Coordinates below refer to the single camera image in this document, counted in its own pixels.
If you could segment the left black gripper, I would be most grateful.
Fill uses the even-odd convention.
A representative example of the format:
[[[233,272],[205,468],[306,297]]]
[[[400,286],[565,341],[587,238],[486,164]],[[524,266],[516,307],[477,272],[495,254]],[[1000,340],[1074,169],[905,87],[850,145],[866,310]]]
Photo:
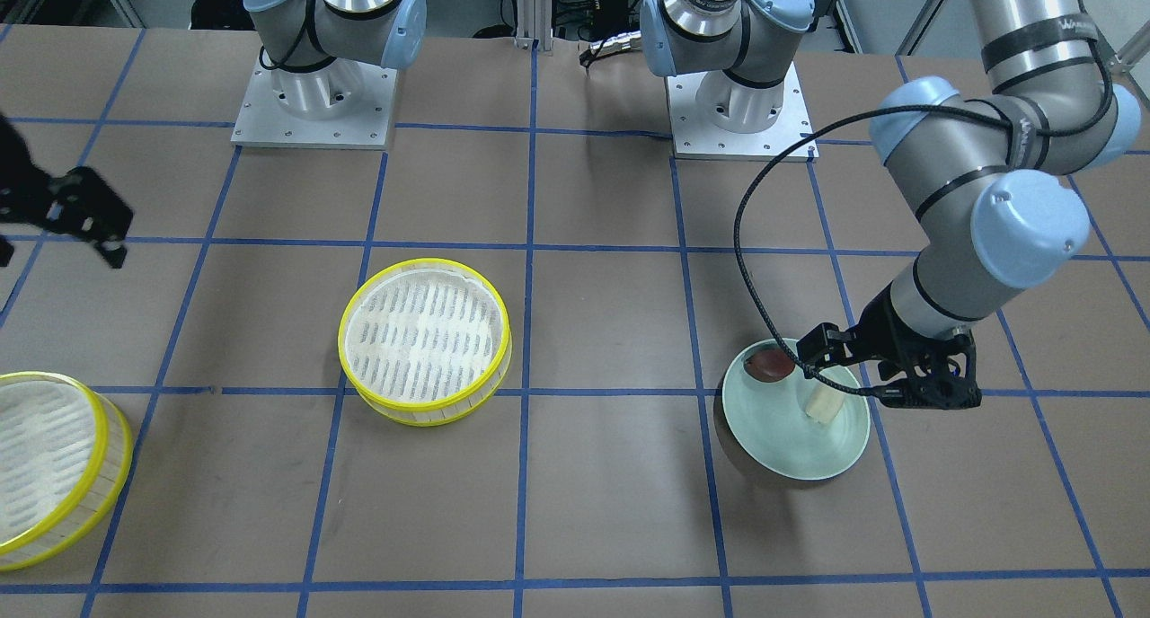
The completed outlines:
[[[896,314],[890,297],[871,300],[849,329],[818,325],[798,339],[793,361],[806,379],[837,392],[874,398],[887,409],[960,411],[977,409],[982,402],[972,331],[960,329],[948,339],[923,336]],[[822,375],[831,366],[871,361],[877,364],[882,380],[876,386],[838,384]]]

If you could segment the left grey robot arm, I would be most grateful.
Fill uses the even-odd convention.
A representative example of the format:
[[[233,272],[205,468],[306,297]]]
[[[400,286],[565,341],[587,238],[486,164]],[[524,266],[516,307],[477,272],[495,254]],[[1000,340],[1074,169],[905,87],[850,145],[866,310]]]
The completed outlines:
[[[747,361],[823,386],[833,366],[875,361],[862,389],[887,409],[977,409],[972,327],[1076,255],[1090,232],[1060,183],[1137,139],[1138,101],[1117,86],[1081,0],[974,0],[991,93],[966,99],[938,76],[897,87],[839,127],[868,122],[871,144],[927,234],[906,269],[841,329],[825,322]],[[753,132],[770,122],[814,0],[641,0],[641,44],[656,76],[705,71],[712,121]]]

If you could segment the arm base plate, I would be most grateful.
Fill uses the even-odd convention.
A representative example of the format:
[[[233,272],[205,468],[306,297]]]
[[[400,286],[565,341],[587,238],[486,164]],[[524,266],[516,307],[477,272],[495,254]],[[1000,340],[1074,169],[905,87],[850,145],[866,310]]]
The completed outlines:
[[[233,145],[385,151],[400,73],[337,58],[307,74],[256,66],[235,116]]]
[[[674,157],[710,161],[813,161],[808,105],[800,75],[789,66],[781,84],[751,89],[723,71],[665,79]]]

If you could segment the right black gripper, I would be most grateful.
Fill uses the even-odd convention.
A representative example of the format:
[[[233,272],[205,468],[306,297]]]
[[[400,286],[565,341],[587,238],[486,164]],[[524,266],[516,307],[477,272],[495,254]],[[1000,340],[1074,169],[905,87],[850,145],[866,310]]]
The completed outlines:
[[[3,224],[37,226],[93,247],[112,269],[126,262],[124,245],[133,209],[94,168],[53,175],[34,165],[28,144],[1,119],[1,218]]]

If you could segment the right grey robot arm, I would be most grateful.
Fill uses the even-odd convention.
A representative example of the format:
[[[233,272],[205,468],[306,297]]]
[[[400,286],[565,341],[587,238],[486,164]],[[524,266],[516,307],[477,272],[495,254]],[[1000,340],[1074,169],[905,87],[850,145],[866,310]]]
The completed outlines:
[[[425,35],[425,0],[241,0],[261,49],[231,143],[251,148],[389,147],[400,71]],[[52,175],[3,121],[5,224],[82,241],[118,269],[133,209],[94,169]]]

